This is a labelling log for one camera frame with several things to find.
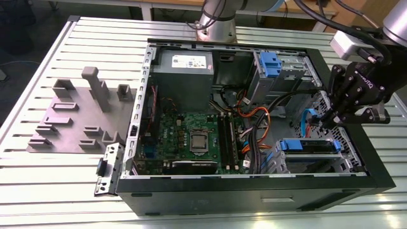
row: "cable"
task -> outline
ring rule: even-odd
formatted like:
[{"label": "cable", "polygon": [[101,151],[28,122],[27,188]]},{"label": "cable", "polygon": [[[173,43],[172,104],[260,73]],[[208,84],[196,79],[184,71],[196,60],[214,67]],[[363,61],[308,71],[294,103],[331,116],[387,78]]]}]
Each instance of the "cable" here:
[{"label": "cable", "polygon": [[359,15],[360,17],[363,16],[362,11],[354,9],[352,7],[350,7],[347,4],[344,4],[342,2],[342,0],[335,0],[335,2],[350,12],[352,12],[354,14]]},{"label": "cable", "polygon": [[342,2],[342,0],[335,0],[335,2],[347,10],[347,11],[350,11],[350,12],[352,12],[354,14],[356,14],[356,15],[359,15],[366,21],[367,21],[367,23],[374,27],[374,28],[379,28],[380,26],[375,23],[375,21],[370,18],[370,17],[367,17],[366,15],[364,15],[364,13],[362,12],[362,11],[359,11],[359,10],[356,10],[356,9],[354,9],[352,7],[350,7],[347,4],[344,4],[343,2]]},{"label": "cable", "polygon": [[294,0],[294,2],[298,4],[299,8],[315,19],[318,20],[322,24],[332,27],[334,29],[344,32],[346,34],[359,38],[366,44],[372,45],[378,51],[380,52],[383,59],[378,61],[382,65],[388,65],[391,64],[392,61],[392,56],[386,48],[386,46],[375,39],[372,38],[367,33],[358,31],[356,29],[342,25],[332,20],[324,18],[320,16],[314,10],[310,9],[310,7],[303,3],[302,0]]},{"label": "cable", "polygon": [[[208,1],[208,0],[206,0],[204,3],[203,3],[203,10],[202,10],[202,12],[204,12],[204,6],[206,6],[206,4],[207,4],[207,1]],[[223,13],[223,11],[224,11],[226,5],[227,5],[227,0],[223,1],[222,11],[220,11],[218,17],[215,17],[216,11],[218,11],[219,6],[220,6],[220,1],[219,1],[218,5],[216,5],[216,9],[215,9],[215,11],[214,11],[214,15],[212,15],[210,21],[207,22],[207,24],[206,24],[203,27],[200,27],[200,28],[193,27],[193,26],[189,25],[188,22],[185,22],[187,25],[189,26],[189,28],[192,28],[192,29],[196,30],[196,31],[199,31],[199,30],[206,30],[207,28],[210,28],[210,27],[215,24],[215,22],[218,21],[219,16],[222,15],[222,13]]]},{"label": "cable", "polygon": [[224,87],[222,87],[222,89],[220,89],[220,99],[222,99],[224,105],[234,111],[234,107],[230,105],[230,103],[228,103],[228,101],[224,97],[224,93],[226,93],[224,92]]},{"label": "cable", "polygon": [[153,94],[153,102],[152,102],[152,111],[151,111],[151,119],[149,119],[149,122],[148,122],[148,126],[147,126],[147,130],[145,130],[145,133],[148,133],[149,131],[149,127],[151,127],[151,124],[153,122],[153,116],[155,116],[155,106],[156,106],[156,103],[157,103],[157,92],[155,90],[155,87],[151,86],[151,90],[152,90],[152,94]]},{"label": "cable", "polygon": [[0,64],[0,66],[4,66],[4,65],[8,65],[8,64],[11,64],[11,63],[36,63],[37,65],[40,65],[41,63],[39,63],[39,62],[35,62],[35,61],[11,61],[11,62],[7,62],[7,63],[3,63],[3,64]]},{"label": "cable", "polygon": [[286,22],[286,19],[287,19],[287,17],[288,17],[288,6],[287,6],[286,0],[284,0],[284,6],[286,6],[286,8],[284,8],[284,14],[283,14],[283,19],[280,20],[280,26],[279,26],[279,27],[283,27],[284,22]]},{"label": "cable", "polygon": [[[296,94],[315,94],[318,93],[318,89],[311,89],[311,90],[298,90],[295,92],[288,92],[286,94],[283,94],[280,97],[278,97],[272,103],[268,106],[268,112],[271,113],[271,111],[275,109],[275,107],[291,96],[296,95]],[[250,133],[250,141],[248,141],[248,145],[250,145],[250,149],[251,149],[251,154],[254,155],[254,157],[258,159],[258,156],[260,157],[260,149],[259,149],[259,145],[255,144],[256,142],[256,133],[258,133],[258,126],[262,123],[262,120],[266,117],[266,113],[263,113],[263,115],[258,118],[256,123],[254,124],[254,128],[252,131]],[[256,169],[252,169],[254,172],[256,174],[260,173],[260,169],[258,168],[258,165],[260,164],[260,161],[256,160]]]},{"label": "cable", "polygon": [[323,1],[318,0],[318,7],[319,7],[319,14],[326,18],[324,8],[323,8]]},{"label": "cable", "polygon": [[230,112],[230,111],[232,111],[231,109],[228,109],[228,108],[223,108],[220,105],[219,105],[219,103],[216,103],[215,102],[215,100],[210,100],[210,104],[212,105],[212,106],[216,106],[222,111],[220,112]]},{"label": "cable", "polygon": [[218,104],[214,100],[210,100],[210,104],[211,104],[211,106],[212,106],[219,112],[224,112],[224,113],[228,112],[227,110],[224,110],[224,109],[219,106],[219,104]]}]

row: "black cable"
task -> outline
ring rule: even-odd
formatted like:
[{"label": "black cable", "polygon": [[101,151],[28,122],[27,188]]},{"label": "black cable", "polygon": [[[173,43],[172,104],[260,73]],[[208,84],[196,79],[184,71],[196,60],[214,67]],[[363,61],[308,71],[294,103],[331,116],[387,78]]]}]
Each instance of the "black cable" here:
[{"label": "black cable", "polygon": [[335,0],[335,2],[336,2],[347,11],[350,11],[350,12],[352,12],[354,14],[359,15],[360,17],[363,17],[363,13],[362,13],[359,10],[354,9],[352,7],[350,7],[347,4],[344,4],[344,3],[342,2],[342,0]]},{"label": "black cable", "polygon": [[382,53],[382,56],[383,56],[383,59],[379,60],[378,62],[382,65],[391,64],[391,61],[392,61],[391,53],[390,53],[388,49],[386,48],[386,46],[375,38],[372,38],[367,33],[362,32],[346,25],[342,25],[342,24],[334,22],[332,20],[324,18],[323,16],[320,16],[319,13],[316,13],[314,10],[310,9],[310,7],[303,3],[302,0],[294,0],[294,2],[298,4],[299,8],[322,24],[324,24],[324,25],[332,27],[334,29],[344,32],[346,34],[359,38],[366,44],[372,45],[378,49],[378,51]]},{"label": "black cable", "polygon": [[287,19],[287,17],[288,17],[288,6],[287,6],[286,0],[284,0],[284,6],[286,6],[286,8],[284,8],[284,14],[283,14],[283,19],[280,20],[280,26],[279,26],[279,27],[283,27],[284,22],[286,22],[286,19]]},{"label": "black cable", "polygon": [[220,99],[224,103],[224,105],[231,109],[231,111],[234,112],[234,107],[230,105],[227,98],[224,97],[224,87],[220,89]]},{"label": "black cable", "polygon": [[220,13],[219,13],[219,15],[218,15],[218,17],[216,17],[215,14],[216,14],[216,12],[218,12],[218,9],[219,9],[219,6],[220,6],[220,2],[222,2],[222,1],[219,1],[218,5],[216,5],[216,9],[215,9],[215,11],[214,11],[214,15],[212,15],[210,21],[207,22],[207,24],[206,24],[203,27],[198,28],[198,27],[191,26],[189,23],[185,22],[185,24],[189,26],[189,28],[192,28],[192,29],[196,30],[196,31],[199,31],[199,30],[206,30],[207,28],[210,28],[210,27],[215,24],[215,22],[218,21],[218,19],[219,19],[222,13],[223,13],[223,11],[224,11],[226,5],[227,5],[227,0],[224,0],[224,1],[223,1],[222,11],[220,11]]},{"label": "black cable", "polygon": [[323,1],[318,0],[318,7],[319,7],[319,14],[326,18],[324,8],[323,8]]},{"label": "black cable", "polygon": [[260,27],[260,23],[259,23],[259,11],[256,12],[256,24],[258,24],[258,27]]},{"label": "black cable", "polygon": [[335,0],[335,1],[347,11],[360,16],[375,29],[380,28],[380,26],[375,23],[375,21],[362,11],[350,7],[347,4],[342,2],[342,0]]}]

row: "aluminum table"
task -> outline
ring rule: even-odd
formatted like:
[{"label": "aluminum table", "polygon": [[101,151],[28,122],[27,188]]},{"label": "aluminum table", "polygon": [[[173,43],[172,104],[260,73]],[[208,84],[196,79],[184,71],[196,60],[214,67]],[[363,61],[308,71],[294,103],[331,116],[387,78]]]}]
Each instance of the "aluminum table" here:
[{"label": "aluminum table", "polygon": [[[239,43],[308,47],[327,64],[347,64],[328,46],[332,34],[238,27]],[[404,228],[407,225],[407,117],[398,96],[388,125],[366,125],[396,188],[322,212],[139,217],[121,199],[93,197],[100,155],[31,154],[27,142],[57,79],[81,79],[96,66],[108,87],[139,84],[147,38],[193,40],[183,23],[80,18],[68,21],[0,129],[0,225],[43,228]]]}]

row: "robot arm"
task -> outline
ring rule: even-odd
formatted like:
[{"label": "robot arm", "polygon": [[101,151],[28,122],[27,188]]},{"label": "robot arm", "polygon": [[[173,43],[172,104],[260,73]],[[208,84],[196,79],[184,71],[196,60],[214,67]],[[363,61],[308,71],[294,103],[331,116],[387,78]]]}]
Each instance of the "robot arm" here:
[{"label": "robot arm", "polygon": [[275,11],[284,0],[206,0],[203,15],[195,25],[202,41],[235,42],[235,14],[238,10]]},{"label": "robot arm", "polygon": [[339,30],[331,46],[340,58],[359,57],[347,68],[334,65],[327,89],[331,108],[315,121],[320,121],[326,128],[343,124],[390,123],[384,103],[407,85],[407,1],[399,1],[390,12],[383,30],[346,27],[322,19],[302,0],[294,1],[310,16]]}]

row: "gray fixture plate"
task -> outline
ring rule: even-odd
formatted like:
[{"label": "gray fixture plate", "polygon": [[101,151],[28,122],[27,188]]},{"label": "gray fixture plate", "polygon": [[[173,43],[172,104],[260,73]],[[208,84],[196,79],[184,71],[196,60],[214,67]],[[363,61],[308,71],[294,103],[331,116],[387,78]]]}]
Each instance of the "gray fixture plate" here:
[{"label": "gray fixture plate", "polygon": [[[28,143],[28,152],[103,154],[105,151],[105,145],[115,142],[124,142],[123,140],[127,136],[135,96],[132,96],[133,99],[131,101],[120,102],[116,92],[117,90],[115,88],[108,88],[108,104],[111,111],[104,113],[100,110],[100,106],[89,89],[91,88],[88,87],[76,87],[73,90],[67,90],[71,98],[53,97],[39,126],[49,124],[47,123],[47,118],[51,118],[49,120],[55,118],[71,118],[71,121],[67,124],[52,124],[56,133],[49,132],[41,135],[35,133]],[[131,89],[131,91],[132,95],[135,95],[136,90]],[[53,106],[59,103],[76,103],[77,107],[71,110],[55,110]],[[85,134],[85,127],[88,127],[89,130],[95,129],[93,134],[89,134],[89,132],[88,135]],[[113,139],[116,131],[119,133],[119,138]],[[44,138],[48,140],[47,142],[51,143],[51,145],[41,145]]]}]

